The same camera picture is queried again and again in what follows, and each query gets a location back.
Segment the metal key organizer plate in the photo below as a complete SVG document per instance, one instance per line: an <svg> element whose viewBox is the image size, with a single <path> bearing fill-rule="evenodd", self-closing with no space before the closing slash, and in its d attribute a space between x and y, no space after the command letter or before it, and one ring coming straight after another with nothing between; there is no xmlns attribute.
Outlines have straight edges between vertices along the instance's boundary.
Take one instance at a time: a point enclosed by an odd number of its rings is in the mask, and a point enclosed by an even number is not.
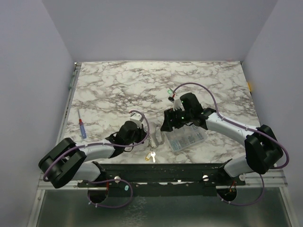
<svg viewBox="0 0 303 227"><path fill-rule="evenodd" d="M150 148L157 148L164 144L165 135L160 131L160 125L157 123L150 123L149 129L146 129L148 132L148 142Z"/></svg>

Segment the yellow tagged key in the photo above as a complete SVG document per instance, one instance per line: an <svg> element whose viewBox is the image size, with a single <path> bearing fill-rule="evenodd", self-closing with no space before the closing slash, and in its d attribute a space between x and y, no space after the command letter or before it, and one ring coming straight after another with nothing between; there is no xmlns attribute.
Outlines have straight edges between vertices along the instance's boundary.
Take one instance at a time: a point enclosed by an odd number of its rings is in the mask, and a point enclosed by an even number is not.
<svg viewBox="0 0 303 227"><path fill-rule="evenodd" d="M145 160L146 161L149 161L149 160L152 160L153 163L156 163L156 153L155 152L149 152L146 157L145 157Z"/></svg>

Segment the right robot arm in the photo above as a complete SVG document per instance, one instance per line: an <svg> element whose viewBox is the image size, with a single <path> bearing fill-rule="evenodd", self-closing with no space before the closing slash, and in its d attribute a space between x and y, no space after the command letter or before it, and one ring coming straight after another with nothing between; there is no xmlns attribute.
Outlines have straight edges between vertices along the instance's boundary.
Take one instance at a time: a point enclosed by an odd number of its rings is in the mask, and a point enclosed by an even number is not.
<svg viewBox="0 0 303 227"><path fill-rule="evenodd" d="M273 168L283 156L276 137L267 125L250 127L233 122L219 115L212 108L204 109L193 93L186 93L174 101L173 108L164 111L164 122L161 132L171 132L189 123L205 130L218 132L245 148L245 155L224 163L223 170L218 172L217 179L223 185L228 185L235 177L246 173L265 174Z"/></svg>

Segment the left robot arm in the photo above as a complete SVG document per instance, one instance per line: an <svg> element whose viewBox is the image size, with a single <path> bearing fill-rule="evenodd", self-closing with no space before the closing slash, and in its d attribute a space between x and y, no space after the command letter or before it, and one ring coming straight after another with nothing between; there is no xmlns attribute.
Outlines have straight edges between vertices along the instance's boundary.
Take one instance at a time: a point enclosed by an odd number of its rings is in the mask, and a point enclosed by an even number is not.
<svg viewBox="0 0 303 227"><path fill-rule="evenodd" d="M96 160L117 157L126 152L126 148L144 143L148 136L149 130L142 124L126 121L118 132L101 142L77 145L71 138L64 138L38 164L44 173L43 181L50 182L56 189L71 180L101 186L107 177L105 169Z"/></svg>

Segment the clear plastic screw box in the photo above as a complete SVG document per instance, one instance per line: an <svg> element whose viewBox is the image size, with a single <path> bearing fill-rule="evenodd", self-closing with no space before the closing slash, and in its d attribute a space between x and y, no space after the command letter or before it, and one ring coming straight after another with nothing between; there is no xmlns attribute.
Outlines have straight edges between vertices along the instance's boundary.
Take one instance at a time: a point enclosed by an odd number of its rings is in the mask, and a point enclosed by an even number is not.
<svg viewBox="0 0 303 227"><path fill-rule="evenodd" d="M164 135L172 152L182 151L207 139L205 130L195 125L185 125L180 129L164 132Z"/></svg>

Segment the blue red screwdriver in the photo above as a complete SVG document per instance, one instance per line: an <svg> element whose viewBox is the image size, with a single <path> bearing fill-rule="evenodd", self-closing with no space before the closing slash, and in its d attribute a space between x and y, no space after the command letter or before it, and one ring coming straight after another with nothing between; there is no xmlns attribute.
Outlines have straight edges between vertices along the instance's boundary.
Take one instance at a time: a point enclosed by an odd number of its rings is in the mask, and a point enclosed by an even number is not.
<svg viewBox="0 0 303 227"><path fill-rule="evenodd" d="M81 137L83 139L86 139L87 135L86 135L86 132L85 132L85 128L84 128L84 124L83 124L82 118L80 116L80 110L77 109L77 112L78 112L78 117L79 117L79 127L80 127Z"/></svg>

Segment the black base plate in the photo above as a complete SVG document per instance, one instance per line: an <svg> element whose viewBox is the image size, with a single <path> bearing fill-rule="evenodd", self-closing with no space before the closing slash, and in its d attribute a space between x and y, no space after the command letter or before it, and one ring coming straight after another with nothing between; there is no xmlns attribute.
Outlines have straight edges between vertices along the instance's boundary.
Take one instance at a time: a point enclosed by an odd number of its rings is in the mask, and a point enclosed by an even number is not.
<svg viewBox="0 0 303 227"><path fill-rule="evenodd" d="M223 173L222 164L102 164L106 180L121 178L129 182L134 196L216 196L216 187L229 188L235 178ZM193 181L180 185L140 185L134 182Z"/></svg>

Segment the aluminium frame rail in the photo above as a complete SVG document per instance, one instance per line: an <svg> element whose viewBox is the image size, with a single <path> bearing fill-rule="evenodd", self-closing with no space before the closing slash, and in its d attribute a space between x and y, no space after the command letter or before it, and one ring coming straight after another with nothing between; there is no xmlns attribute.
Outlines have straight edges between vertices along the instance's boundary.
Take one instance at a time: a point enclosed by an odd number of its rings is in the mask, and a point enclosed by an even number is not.
<svg viewBox="0 0 303 227"><path fill-rule="evenodd" d="M237 187L261 187L262 182L264 182L264 185L266 187L287 187L288 183L285 177L285 174L283 170L270 170L266 174L264 174L262 177L260 177L257 173L250 173L250 174L242 174L235 178L235 180L232 181L235 186ZM134 182L133 184L138 187L140 185L180 185L180 184L190 184L193 183L193 181L184 181L184 180L177 180L174 182ZM97 187L100 188L100 186L96 184L91 184L85 181L71 181L67 183L65 186L61 187L61 190L67 190L67 189L79 189L79 188L92 188Z"/></svg>

